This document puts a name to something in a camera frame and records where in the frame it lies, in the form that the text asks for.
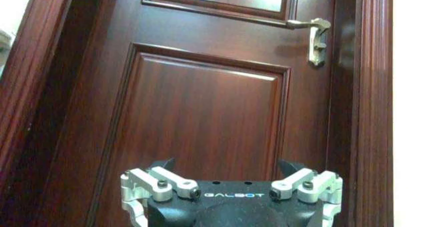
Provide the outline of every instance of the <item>screw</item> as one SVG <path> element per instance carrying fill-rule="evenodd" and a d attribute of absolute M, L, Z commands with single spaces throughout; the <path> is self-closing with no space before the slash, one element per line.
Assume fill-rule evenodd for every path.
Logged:
<path fill-rule="evenodd" d="M 165 182 L 164 180 L 159 180 L 159 181 L 157 181 L 157 187 L 159 187 L 160 189 L 168 187 L 168 182 Z"/>
<path fill-rule="evenodd" d="M 199 199 L 200 194 L 201 194 L 200 189 L 193 188 L 192 191 L 189 192 L 189 197 L 191 197 L 192 199 Z"/>
<path fill-rule="evenodd" d="M 303 183 L 301 183 L 301 186 L 304 187 L 304 189 L 307 189 L 307 190 L 312 190 L 313 189 L 313 182 L 311 182 L 311 181 L 304 181 Z"/>
<path fill-rule="evenodd" d="M 271 189 L 268 195 L 273 201 L 280 199 L 280 192 L 276 189 Z"/>

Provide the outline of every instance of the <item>door lock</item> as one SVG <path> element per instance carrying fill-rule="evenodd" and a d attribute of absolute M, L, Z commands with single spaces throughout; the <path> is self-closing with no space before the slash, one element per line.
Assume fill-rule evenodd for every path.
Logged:
<path fill-rule="evenodd" d="M 322 66 L 326 62 L 327 48 L 324 32 L 331 28 L 331 23 L 322 18 L 315 18 L 309 22 L 288 20 L 285 28 L 289 30 L 309 28 L 308 62 L 316 67 Z"/>

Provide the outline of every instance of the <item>door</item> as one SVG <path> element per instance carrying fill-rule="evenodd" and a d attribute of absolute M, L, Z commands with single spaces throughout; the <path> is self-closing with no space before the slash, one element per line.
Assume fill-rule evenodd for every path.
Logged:
<path fill-rule="evenodd" d="M 176 158 L 200 180 L 326 166 L 331 48 L 309 30 L 334 0 L 103 0 L 49 170 L 39 226 L 127 226 L 120 174 Z M 332 46 L 332 29 L 326 44 Z"/>

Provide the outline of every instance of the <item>silver metal bracket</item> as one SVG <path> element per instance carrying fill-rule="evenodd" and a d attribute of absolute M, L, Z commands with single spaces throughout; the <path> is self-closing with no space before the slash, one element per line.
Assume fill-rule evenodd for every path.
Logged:
<path fill-rule="evenodd" d="M 125 171 L 120 176 L 121 209 L 128 212 L 132 226 L 147 227 L 148 220 L 144 216 L 147 199 L 157 202 L 172 198 L 172 185 L 152 177 L 139 168 Z"/>
<path fill-rule="evenodd" d="M 311 169 L 303 168 L 271 183 L 269 196 L 276 201 L 287 200 L 295 190 L 301 202 L 323 201 L 322 227 L 331 227 L 335 215 L 342 212 L 343 178 L 331 171 L 315 174 Z"/>
<path fill-rule="evenodd" d="M 313 178 L 315 172 L 303 168 L 291 176 L 281 180 L 276 180 L 271 183 L 269 195 L 273 196 L 275 200 L 288 200 L 292 197 L 293 191 L 297 189 L 304 181 Z"/>
<path fill-rule="evenodd" d="M 331 28 L 331 23 L 322 18 L 315 18 L 309 22 L 288 20 L 285 28 L 289 30 L 309 28 L 308 62 L 316 67 L 322 66 L 327 56 L 324 32 Z"/>
<path fill-rule="evenodd" d="M 177 174 L 161 167 L 151 168 L 148 173 L 155 178 L 165 180 L 172 185 L 179 197 L 187 199 L 197 199 L 200 197 L 200 189 L 195 180 L 180 177 Z"/>

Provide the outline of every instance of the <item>door trim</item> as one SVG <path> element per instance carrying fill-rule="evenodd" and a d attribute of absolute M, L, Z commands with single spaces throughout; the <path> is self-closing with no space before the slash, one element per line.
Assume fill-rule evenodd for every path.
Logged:
<path fill-rule="evenodd" d="M 0 207 L 45 86 L 71 0 L 29 0 L 0 78 Z"/>
<path fill-rule="evenodd" d="M 348 226 L 394 225 L 392 0 L 356 0 Z"/>

